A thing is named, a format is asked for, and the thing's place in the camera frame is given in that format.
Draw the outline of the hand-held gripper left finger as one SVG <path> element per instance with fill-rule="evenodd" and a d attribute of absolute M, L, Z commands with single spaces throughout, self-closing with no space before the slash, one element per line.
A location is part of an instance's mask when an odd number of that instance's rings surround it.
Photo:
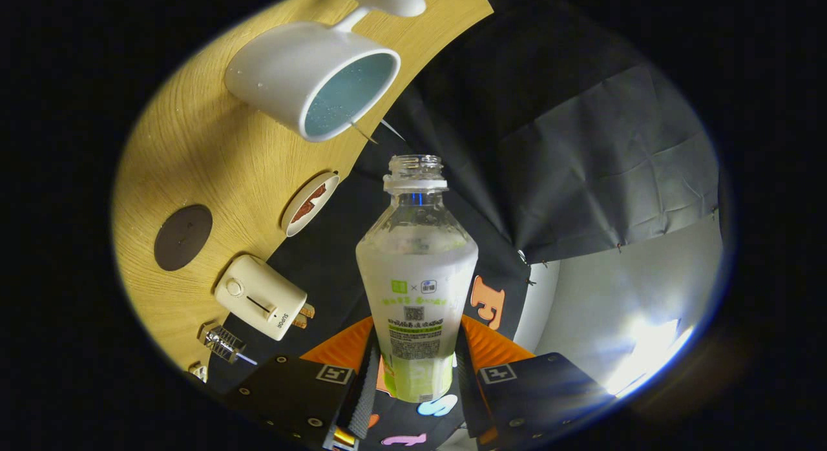
<path fill-rule="evenodd" d="M 275 450 L 357 450 L 380 371 L 374 319 L 301 356 L 278 354 L 224 395 L 224 406 L 275 435 Z"/>

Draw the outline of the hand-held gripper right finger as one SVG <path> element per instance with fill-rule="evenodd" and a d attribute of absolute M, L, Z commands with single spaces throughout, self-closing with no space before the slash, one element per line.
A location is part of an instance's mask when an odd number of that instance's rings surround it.
<path fill-rule="evenodd" d="M 529 450 L 584 425 L 614 396 L 560 353 L 535 355 L 463 316 L 457 378 L 466 429 L 479 450 Z"/>

